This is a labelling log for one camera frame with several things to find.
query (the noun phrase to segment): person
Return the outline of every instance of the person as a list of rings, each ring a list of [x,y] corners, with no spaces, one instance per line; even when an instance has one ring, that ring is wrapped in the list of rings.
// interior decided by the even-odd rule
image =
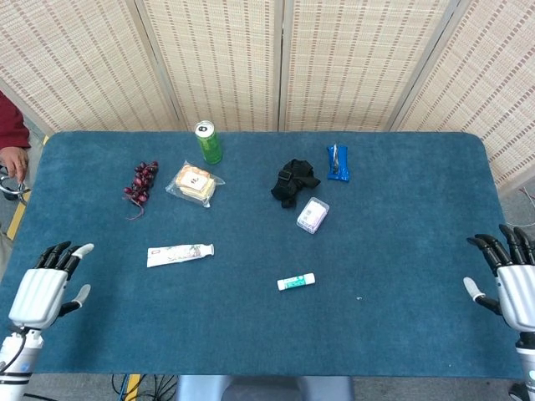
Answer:
[[[29,131],[23,124],[23,114],[0,92],[0,165],[21,184],[28,172]],[[12,243],[0,230],[0,281],[6,271]]]

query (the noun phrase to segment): human hand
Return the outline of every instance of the human hand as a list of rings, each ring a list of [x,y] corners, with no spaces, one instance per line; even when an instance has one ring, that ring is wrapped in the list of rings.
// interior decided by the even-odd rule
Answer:
[[[10,178],[17,176],[17,181],[22,184],[28,171],[28,153],[23,148],[8,146],[0,149],[0,164],[8,169]]]

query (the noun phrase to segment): lip balm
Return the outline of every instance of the lip balm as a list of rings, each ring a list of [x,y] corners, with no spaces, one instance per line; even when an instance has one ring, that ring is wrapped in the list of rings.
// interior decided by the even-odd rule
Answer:
[[[303,276],[296,276],[285,278],[283,280],[277,280],[277,286],[279,291],[288,290],[289,288],[307,286],[309,284],[314,284],[316,282],[316,277],[314,273],[307,273]]]

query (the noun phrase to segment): white robotic hand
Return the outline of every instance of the white robotic hand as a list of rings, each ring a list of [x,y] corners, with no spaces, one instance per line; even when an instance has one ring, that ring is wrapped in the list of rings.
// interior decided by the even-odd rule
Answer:
[[[535,401],[535,241],[520,228],[500,225],[509,252],[487,234],[467,238],[483,252],[496,279],[498,300],[487,297],[470,278],[463,282],[472,300],[503,316],[511,328],[520,332],[517,352],[522,360],[524,384],[515,384],[509,395],[515,400]]]
[[[43,347],[41,332],[58,317],[79,309],[89,295],[82,286],[78,296],[63,303],[64,291],[80,260],[94,246],[70,246],[63,242],[48,248],[33,269],[24,275],[9,312],[14,333],[5,338],[0,349],[0,399],[18,401],[35,368]]]

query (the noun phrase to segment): table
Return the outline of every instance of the table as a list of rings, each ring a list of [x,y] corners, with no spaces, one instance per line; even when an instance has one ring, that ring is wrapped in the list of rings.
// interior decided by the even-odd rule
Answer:
[[[492,275],[465,238],[503,222],[481,141],[462,133],[224,133],[206,165],[191,133],[66,132],[46,145],[0,287],[7,315],[49,245],[93,242],[68,289],[84,307],[43,337],[38,371],[521,377],[515,333],[475,305]],[[326,180],[327,145],[349,147],[349,183]],[[322,183],[285,210],[270,194],[289,160]],[[141,160],[160,172],[145,215],[122,198]],[[211,208],[167,194],[188,160],[226,181]],[[296,226],[330,205],[315,235]],[[215,256],[146,268],[152,246],[213,243]],[[279,292],[313,272],[316,284]]]

